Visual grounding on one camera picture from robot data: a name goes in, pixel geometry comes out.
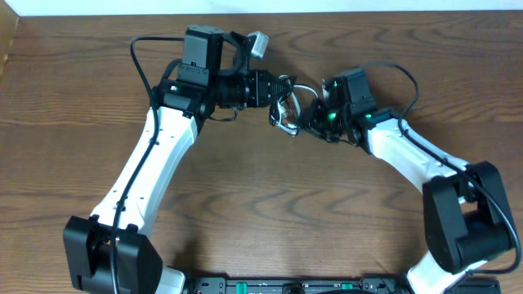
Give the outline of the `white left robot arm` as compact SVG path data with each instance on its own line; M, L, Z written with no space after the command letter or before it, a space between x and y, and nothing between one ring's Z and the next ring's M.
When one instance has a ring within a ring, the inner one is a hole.
M73 287L87 293L187 293L187 276L163 263L150 238L178 164L216 109L273 106L290 85L252 69L269 39L191 25L156 86L146 88L144 129L109 193L87 218L73 216L63 240Z

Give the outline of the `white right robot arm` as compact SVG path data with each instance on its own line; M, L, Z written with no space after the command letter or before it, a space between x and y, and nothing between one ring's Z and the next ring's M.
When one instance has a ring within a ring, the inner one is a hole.
M378 107L364 66L324 81L322 92L301 114L302 128L381 159L422 194L428 251L396 282L396 293L468 291L472 275L519 267L522 244L494 165L454 157L420 136L405 111Z

